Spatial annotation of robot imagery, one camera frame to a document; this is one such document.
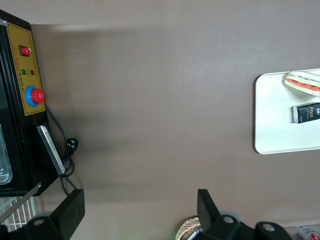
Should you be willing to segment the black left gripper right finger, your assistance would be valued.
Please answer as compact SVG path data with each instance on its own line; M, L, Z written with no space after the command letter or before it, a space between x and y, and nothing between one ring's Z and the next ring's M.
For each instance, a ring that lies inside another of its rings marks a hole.
M230 214L221 214L207 189L197 192L197 217L202 227L197 240L236 240L239 235L239 221Z

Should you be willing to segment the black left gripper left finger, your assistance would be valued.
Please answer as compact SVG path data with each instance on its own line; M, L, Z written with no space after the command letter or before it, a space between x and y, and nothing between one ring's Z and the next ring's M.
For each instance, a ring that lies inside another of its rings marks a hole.
M27 224L26 239L69 240L84 216L84 190L75 189L53 212L37 216Z

